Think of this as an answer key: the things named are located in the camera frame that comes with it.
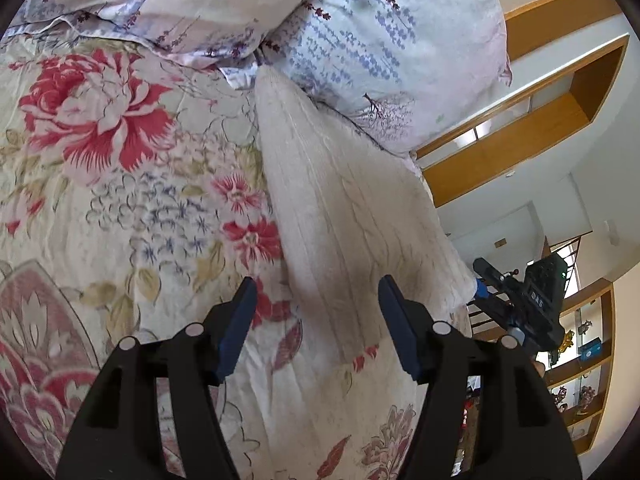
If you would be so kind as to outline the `person's right hand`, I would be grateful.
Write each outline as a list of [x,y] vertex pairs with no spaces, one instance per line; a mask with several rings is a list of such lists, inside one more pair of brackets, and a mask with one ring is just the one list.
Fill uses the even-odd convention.
[[536,359],[532,359],[532,364],[534,366],[534,369],[536,370],[537,374],[540,377],[544,377],[544,374],[546,374],[546,367],[544,366],[543,362],[537,361]]

